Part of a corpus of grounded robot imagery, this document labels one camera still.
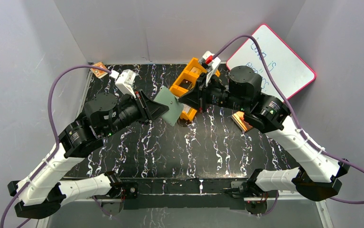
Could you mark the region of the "yellow three-compartment bin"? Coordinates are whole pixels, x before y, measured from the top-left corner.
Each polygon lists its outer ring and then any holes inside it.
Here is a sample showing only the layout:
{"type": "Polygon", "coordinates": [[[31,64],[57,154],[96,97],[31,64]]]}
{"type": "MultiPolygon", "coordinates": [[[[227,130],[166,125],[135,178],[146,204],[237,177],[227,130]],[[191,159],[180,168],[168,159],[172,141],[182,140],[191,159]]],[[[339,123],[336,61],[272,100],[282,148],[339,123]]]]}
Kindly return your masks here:
{"type": "MultiPolygon", "coordinates": [[[[194,87],[195,81],[201,73],[206,73],[206,70],[199,64],[198,58],[192,58],[170,87],[170,92],[177,98],[181,97],[194,87]]],[[[184,109],[179,118],[189,122],[193,121],[197,110],[186,104],[183,106],[184,109]]]]}

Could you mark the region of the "green card holder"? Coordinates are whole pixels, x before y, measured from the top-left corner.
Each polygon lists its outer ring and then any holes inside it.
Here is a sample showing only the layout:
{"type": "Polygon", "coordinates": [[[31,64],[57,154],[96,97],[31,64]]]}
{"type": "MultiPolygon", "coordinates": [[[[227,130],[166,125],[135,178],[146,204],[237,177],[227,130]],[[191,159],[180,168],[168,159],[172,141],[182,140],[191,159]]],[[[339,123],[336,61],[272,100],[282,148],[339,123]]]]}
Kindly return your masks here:
{"type": "Polygon", "coordinates": [[[171,126],[174,126],[184,110],[184,105],[178,101],[178,98],[164,85],[161,86],[154,102],[164,105],[168,110],[160,117],[171,126]]]}

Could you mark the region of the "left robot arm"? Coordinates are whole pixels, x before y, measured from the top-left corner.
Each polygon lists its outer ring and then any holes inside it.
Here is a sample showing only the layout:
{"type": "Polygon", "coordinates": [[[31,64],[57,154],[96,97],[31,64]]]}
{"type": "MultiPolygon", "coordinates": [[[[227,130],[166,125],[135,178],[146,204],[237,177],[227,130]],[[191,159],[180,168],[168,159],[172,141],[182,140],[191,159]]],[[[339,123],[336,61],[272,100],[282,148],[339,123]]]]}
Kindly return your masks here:
{"type": "Polygon", "coordinates": [[[114,171],[77,181],[65,181],[63,177],[93,151],[102,148],[104,139],[134,122],[151,124],[169,110],[170,104],[170,101],[150,99],[141,90],[122,100],[111,93],[97,94],[59,134],[58,142],[40,166],[28,178],[8,185],[10,194],[19,199],[14,207],[16,215],[43,219],[79,199],[123,195],[126,185],[114,171]]]}

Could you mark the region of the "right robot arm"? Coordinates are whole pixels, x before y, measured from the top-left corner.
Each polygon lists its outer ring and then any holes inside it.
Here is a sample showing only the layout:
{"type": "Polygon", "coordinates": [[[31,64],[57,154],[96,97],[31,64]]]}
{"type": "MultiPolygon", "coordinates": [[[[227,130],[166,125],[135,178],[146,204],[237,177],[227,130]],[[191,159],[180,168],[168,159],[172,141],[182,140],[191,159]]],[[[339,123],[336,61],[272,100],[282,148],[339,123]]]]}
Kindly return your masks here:
{"type": "Polygon", "coordinates": [[[276,141],[299,163],[293,169],[268,171],[256,169],[246,183],[226,190],[237,198],[259,197],[272,190],[298,192],[312,201],[336,196],[347,174],[348,165],[329,158],[312,148],[296,129],[288,107],[278,98],[261,91],[262,78],[248,66],[236,66],[229,74],[228,86],[218,77],[201,74],[194,87],[179,98],[179,102],[196,110],[206,111],[209,105],[244,113],[244,120],[276,141]]]}

